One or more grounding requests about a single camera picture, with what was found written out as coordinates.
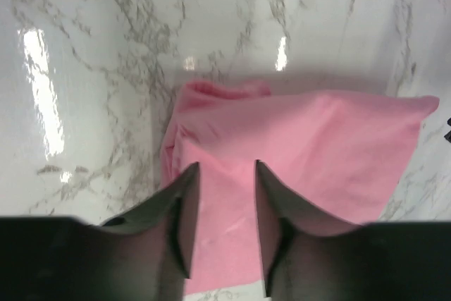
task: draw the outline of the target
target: marble wall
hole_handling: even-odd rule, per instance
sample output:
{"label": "marble wall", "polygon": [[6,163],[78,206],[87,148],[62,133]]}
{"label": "marble wall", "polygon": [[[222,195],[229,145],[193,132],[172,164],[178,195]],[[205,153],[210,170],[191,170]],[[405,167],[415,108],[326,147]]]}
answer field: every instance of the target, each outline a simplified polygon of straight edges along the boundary
{"label": "marble wall", "polygon": [[[382,219],[451,216],[451,0],[0,0],[2,214],[92,222],[159,186],[189,79],[433,94]],[[261,300],[261,284],[188,300]]]}

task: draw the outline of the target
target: fabric fold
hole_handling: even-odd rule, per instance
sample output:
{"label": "fabric fold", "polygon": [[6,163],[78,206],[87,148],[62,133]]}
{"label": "fabric fold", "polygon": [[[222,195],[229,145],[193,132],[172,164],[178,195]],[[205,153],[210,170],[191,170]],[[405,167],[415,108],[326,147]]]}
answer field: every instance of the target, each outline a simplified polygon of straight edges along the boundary
{"label": "fabric fold", "polygon": [[201,166],[186,294],[261,279],[254,162],[352,223],[378,218],[438,98],[324,90],[272,96],[264,82],[182,87],[161,148],[162,185]]}

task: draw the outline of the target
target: pink towel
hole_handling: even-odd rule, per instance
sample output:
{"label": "pink towel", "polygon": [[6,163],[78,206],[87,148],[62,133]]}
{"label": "pink towel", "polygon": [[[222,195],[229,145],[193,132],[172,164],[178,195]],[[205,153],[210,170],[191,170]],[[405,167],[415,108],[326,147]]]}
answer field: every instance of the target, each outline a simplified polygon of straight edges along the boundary
{"label": "pink towel", "polygon": [[435,97],[397,99],[345,91],[271,96],[262,82],[180,91],[161,150],[162,183],[201,166],[201,202],[185,293],[262,278],[254,162],[353,223],[376,220],[415,149]]}

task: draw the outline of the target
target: black plastic part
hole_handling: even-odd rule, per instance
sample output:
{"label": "black plastic part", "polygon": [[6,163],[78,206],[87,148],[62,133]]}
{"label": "black plastic part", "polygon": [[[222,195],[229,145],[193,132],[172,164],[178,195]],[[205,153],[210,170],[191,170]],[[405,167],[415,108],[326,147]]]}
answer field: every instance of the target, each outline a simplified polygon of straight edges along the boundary
{"label": "black plastic part", "polygon": [[447,135],[445,135],[445,139],[451,142],[451,132],[449,132]]}
{"label": "black plastic part", "polygon": [[260,161],[256,203],[273,301],[451,299],[450,222],[352,225],[284,186]]}
{"label": "black plastic part", "polygon": [[70,217],[1,218],[0,300],[182,300],[198,203],[193,164],[103,226]]}

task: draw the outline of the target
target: white marble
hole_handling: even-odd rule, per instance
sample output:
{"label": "white marble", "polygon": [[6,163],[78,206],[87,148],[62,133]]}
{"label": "white marble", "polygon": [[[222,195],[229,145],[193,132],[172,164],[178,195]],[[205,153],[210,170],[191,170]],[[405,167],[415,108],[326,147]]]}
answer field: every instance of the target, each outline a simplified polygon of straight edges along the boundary
{"label": "white marble", "polygon": [[176,89],[204,77],[440,97],[381,218],[451,217],[451,0],[0,0],[0,20],[3,215],[99,223],[150,196]]}

